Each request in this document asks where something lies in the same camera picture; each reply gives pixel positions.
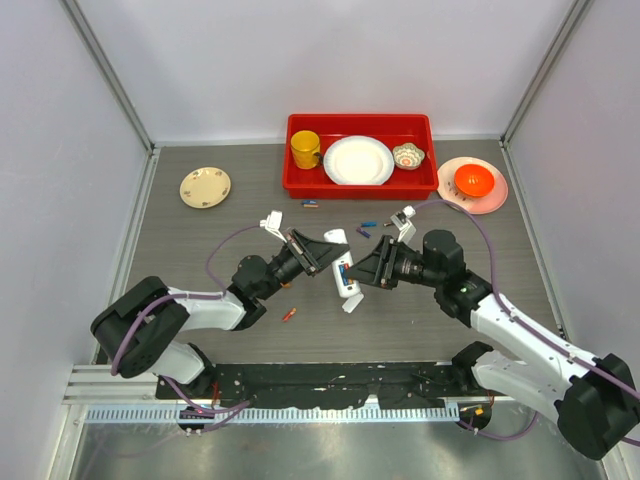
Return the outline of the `white battery cover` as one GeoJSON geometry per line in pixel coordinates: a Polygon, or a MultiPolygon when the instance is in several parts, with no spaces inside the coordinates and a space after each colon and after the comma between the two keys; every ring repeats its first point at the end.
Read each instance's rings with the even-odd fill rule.
{"type": "Polygon", "coordinates": [[[363,299],[364,295],[362,293],[347,298],[342,305],[343,311],[346,313],[352,313],[363,299]]]}

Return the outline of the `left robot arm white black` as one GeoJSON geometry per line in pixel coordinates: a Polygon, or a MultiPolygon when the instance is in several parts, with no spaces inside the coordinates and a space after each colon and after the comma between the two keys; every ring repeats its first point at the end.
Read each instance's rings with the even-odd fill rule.
{"type": "Polygon", "coordinates": [[[349,252],[346,240],[311,239],[296,229],[267,261],[248,255],[221,292],[193,292],[148,276],[100,313],[90,331],[111,360],[111,374],[125,379],[143,373],[168,377],[190,398],[205,397],[213,385],[208,359],[176,341],[186,331],[243,331],[265,313],[262,304],[297,276],[315,276],[349,252]]]}

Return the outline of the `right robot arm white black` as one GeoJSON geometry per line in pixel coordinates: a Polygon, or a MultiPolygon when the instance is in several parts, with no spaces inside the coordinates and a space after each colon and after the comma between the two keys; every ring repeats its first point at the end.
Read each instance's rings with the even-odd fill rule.
{"type": "Polygon", "coordinates": [[[592,460],[634,442],[629,435],[639,424],[639,393],[626,362],[614,354],[599,358],[525,315],[467,268],[451,232],[426,233],[421,250],[385,235],[344,275],[385,290],[399,282],[431,287],[445,314],[515,354],[509,359],[482,342],[465,347],[452,360],[451,380],[460,393],[482,388],[513,398],[555,423],[592,460]]]}

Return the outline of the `white remote control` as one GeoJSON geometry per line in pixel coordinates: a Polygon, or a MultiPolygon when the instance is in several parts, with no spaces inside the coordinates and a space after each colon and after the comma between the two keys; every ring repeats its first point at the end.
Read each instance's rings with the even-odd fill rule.
{"type": "Polygon", "coordinates": [[[361,294],[358,281],[350,280],[345,276],[345,272],[352,266],[353,258],[350,247],[343,229],[328,230],[323,234],[325,241],[347,246],[347,251],[341,254],[337,260],[331,264],[331,269],[340,298],[350,299],[361,294]]]}

